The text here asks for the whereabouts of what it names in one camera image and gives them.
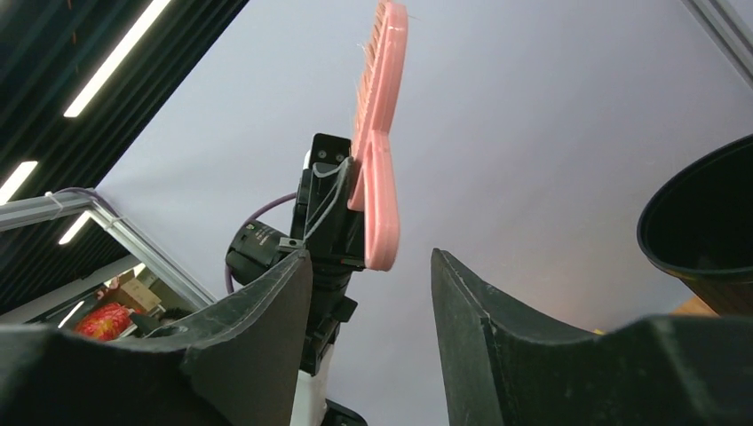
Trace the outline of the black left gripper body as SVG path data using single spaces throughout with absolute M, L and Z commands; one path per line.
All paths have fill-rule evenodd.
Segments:
M 363 215 L 347 207 L 354 165 L 350 139 L 314 134 L 294 200 L 289 236 L 278 244 L 279 258 L 305 249 L 315 264 L 357 272 L 365 269 Z

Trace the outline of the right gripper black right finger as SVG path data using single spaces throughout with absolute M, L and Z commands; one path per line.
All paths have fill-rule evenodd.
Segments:
M 752 322 L 651 315 L 598 335 L 431 259 L 453 425 L 749 425 Z

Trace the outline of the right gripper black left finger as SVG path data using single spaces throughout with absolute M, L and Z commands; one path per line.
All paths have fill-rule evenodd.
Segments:
M 4 425 L 286 425 L 307 306 L 295 265 L 146 338 L 1 329 Z

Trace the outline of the pink dustpan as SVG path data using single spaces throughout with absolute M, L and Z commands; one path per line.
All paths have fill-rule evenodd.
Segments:
M 390 132 L 408 46 L 408 11 L 394 1 L 377 4 L 357 92 L 351 153 L 356 180 L 348 209 L 363 214 L 365 267 L 388 271 L 398 254 L 400 216 Z

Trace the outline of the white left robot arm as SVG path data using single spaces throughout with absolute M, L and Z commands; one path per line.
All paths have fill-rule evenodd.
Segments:
M 226 281 L 254 285 L 295 265 L 307 306 L 293 398 L 293 425 L 364 425 L 351 408 L 330 399 L 327 384 L 342 324 L 358 304 L 346 290 L 365 268 L 364 215 L 348 206 L 355 181 L 352 143 L 324 133 L 313 136 L 297 190 L 247 219 L 226 252 Z M 260 221 L 261 212 L 292 201 L 287 232 Z

